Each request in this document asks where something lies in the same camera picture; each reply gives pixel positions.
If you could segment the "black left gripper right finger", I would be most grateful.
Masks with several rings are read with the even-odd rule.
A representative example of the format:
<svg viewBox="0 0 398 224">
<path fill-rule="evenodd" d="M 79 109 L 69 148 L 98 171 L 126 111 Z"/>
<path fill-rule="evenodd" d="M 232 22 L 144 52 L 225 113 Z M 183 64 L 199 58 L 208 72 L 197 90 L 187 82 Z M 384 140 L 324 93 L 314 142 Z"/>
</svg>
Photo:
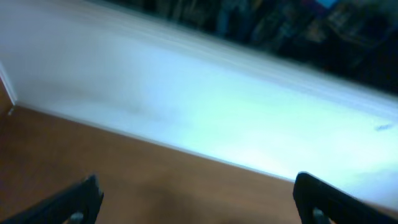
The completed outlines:
<svg viewBox="0 0 398 224">
<path fill-rule="evenodd" d="M 397 219 L 306 172 L 297 174 L 293 198 L 302 224 L 397 224 Z"/>
</svg>

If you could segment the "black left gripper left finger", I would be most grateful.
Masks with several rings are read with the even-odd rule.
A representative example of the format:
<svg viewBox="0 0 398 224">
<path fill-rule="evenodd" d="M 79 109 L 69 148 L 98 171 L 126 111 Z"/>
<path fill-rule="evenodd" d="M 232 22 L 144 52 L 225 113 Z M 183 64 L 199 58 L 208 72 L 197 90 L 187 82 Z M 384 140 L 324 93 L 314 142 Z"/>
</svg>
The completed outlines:
<svg viewBox="0 0 398 224">
<path fill-rule="evenodd" d="M 90 175 L 1 224 L 95 223 L 103 198 L 97 177 Z"/>
</svg>

